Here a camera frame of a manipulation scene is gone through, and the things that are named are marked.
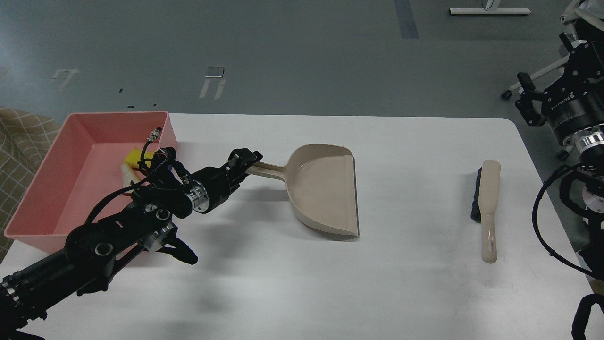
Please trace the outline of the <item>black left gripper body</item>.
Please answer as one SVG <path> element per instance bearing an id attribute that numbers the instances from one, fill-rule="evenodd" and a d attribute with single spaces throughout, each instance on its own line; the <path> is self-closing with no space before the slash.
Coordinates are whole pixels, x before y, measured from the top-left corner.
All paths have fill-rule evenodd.
<path id="1" fill-rule="evenodd" d="M 190 174 L 188 198 L 192 203 L 192 210 L 205 214 L 226 202 L 248 176 L 249 168 L 246 164 L 225 163 L 220 167 L 205 167 Z"/>

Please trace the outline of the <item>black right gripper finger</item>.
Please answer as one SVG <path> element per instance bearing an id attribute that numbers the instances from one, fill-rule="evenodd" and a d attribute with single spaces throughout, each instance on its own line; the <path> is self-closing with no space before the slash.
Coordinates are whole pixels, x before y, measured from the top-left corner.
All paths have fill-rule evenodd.
<path id="1" fill-rule="evenodd" d="M 537 91 L 537 87 L 528 73 L 519 72 L 516 78 L 521 87 L 520 98 L 515 101 L 516 109 L 527 125 L 531 127 L 543 126 L 546 117 L 537 111 L 534 101 L 542 102 L 545 94 L 542 91 Z"/>
<path id="2" fill-rule="evenodd" d="M 603 87 L 604 44 L 603 40 L 571 40 L 561 33 L 559 39 L 568 52 L 568 60 L 559 78 L 559 88 L 579 88 L 587 85 Z"/>

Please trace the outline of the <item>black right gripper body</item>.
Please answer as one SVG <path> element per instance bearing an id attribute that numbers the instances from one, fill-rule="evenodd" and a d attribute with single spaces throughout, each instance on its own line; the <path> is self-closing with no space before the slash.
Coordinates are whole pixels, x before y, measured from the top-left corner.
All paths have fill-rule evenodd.
<path id="1" fill-rule="evenodd" d="M 573 134 L 604 122 L 603 82 L 557 80 L 545 89 L 542 115 L 558 145 L 565 145 Z"/>

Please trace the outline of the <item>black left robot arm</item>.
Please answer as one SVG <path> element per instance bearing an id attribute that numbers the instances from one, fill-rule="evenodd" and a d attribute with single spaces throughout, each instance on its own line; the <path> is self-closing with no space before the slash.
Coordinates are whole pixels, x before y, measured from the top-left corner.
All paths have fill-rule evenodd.
<path id="1" fill-rule="evenodd" d="M 198 256 L 177 236 L 173 218 L 209 213 L 228 200 L 262 160 L 259 151 L 233 149 L 220 167 L 190 173 L 172 147 L 145 157 L 160 137 L 153 130 L 140 153 L 143 179 L 101 199 L 84 224 L 71 231 L 63 249 L 1 281 L 1 338 L 36 340 L 21 331 L 46 319 L 49 308 L 70 295 L 105 292 L 114 276 L 140 253 L 159 252 L 194 265 Z"/>

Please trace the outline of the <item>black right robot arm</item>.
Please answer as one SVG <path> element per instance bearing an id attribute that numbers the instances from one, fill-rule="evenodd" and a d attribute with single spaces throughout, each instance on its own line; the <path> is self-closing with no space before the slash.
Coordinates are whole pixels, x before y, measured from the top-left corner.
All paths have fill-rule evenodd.
<path id="1" fill-rule="evenodd" d="M 550 256 L 593 279 L 603 280 L 603 43 L 560 40 L 567 50 L 563 73 L 539 91 L 528 73 L 518 73 L 516 109 L 529 126 L 548 125 L 562 147 L 576 149 L 579 163 L 557 168 L 538 192 L 531 212 L 533 230 Z M 559 183 L 559 200 L 587 226 L 589 241 L 579 251 L 585 266 L 558 254 L 539 230 L 538 208 L 546 190 Z"/>

